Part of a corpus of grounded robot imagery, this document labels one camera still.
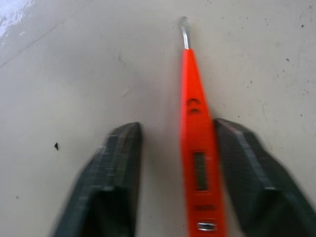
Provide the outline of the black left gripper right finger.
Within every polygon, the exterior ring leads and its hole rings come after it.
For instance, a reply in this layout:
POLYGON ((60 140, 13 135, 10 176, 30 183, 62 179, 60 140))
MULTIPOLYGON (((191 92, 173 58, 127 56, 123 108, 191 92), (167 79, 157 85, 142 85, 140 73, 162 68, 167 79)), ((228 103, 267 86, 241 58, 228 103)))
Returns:
POLYGON ((286 169, 246 127, 215 119, 226 186, 248 237, 314 237, 316 213, 286 169))

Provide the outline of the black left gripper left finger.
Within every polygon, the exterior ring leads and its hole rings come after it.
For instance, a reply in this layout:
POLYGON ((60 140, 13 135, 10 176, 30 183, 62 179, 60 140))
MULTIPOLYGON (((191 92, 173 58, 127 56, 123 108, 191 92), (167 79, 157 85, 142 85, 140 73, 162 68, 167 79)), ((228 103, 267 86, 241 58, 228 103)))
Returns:
POLYGON ((78 176, 52 236, 135 236, 141 152, 140 123, 113 129, 78 176))

